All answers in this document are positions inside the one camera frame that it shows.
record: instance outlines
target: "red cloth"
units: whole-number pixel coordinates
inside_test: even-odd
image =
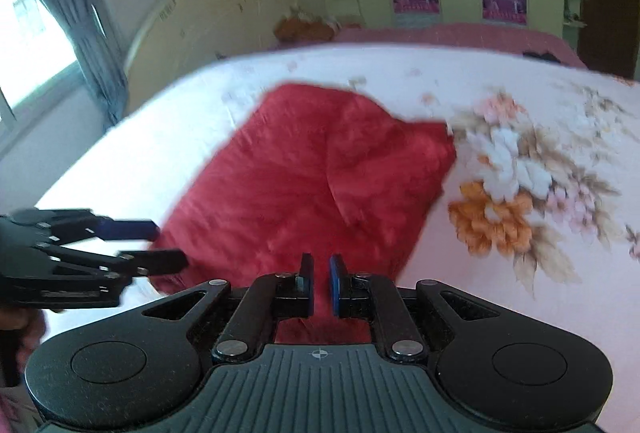
[[[368,341],[365,323],[332,317],[329,258],[394,279],[456,158],[444,123],[406,123],[347,90],[287,84],[214,156],[178,203],[156,247],[190,266],[157,278],[170,293],[209,279],[248,286],[315,264],[315,316],[278,327],[283,343]]]

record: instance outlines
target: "orange flower print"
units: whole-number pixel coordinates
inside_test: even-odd
[[[532,229],[524,218],[533,208],[529,194],[519,193],[512,202],[495,203],[482,182],[467,182],[460,186],[460,192],[465,199],[449,204],[449,220],[470,254],[486,256],[494,246],[506,257],[530,250]]]

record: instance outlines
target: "pink bedspread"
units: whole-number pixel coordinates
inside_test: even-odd
[[[578,55],[560,38],[514,27],[485,23],[444,23],[425,29],[356,29],[342,30],[334,39],[336,43],[419,43],[495,50],[507,54],[522,55],[525,51],[539,54],[551,52],[564,65],[585,69]]]

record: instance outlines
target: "crosshair mark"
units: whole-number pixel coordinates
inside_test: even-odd
[[[331,354],[329,352],[327,352],[326,350],[322,350],[322,349],[319,348],[318,350],[314,350],[313,352],[311,352],[309,355],[312,355],[318,361],[322,361],[325,357],[327,357],[328,355],[331,355]]]

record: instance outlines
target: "bed headboard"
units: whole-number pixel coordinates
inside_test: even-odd
[[[216,59],[272,47],[276,22],[297,2],[163,0],[146,19],[127,55],[127,112]]]

